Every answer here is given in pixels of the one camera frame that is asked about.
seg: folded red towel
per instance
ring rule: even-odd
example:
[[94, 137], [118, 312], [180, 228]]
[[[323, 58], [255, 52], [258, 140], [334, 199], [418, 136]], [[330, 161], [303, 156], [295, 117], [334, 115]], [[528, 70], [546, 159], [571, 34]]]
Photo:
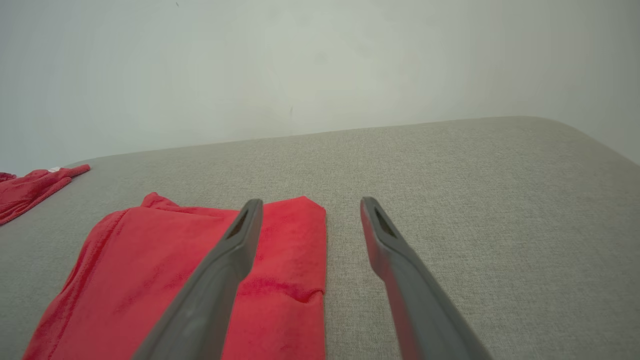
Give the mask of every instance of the folded red towel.
[[[87, 237], [25, 359], [129, 359], [237, 215], [151, 193]], [[324, 209], [266, 204], [249, 276], [234, 302], [224, 359], [323, 359]]]

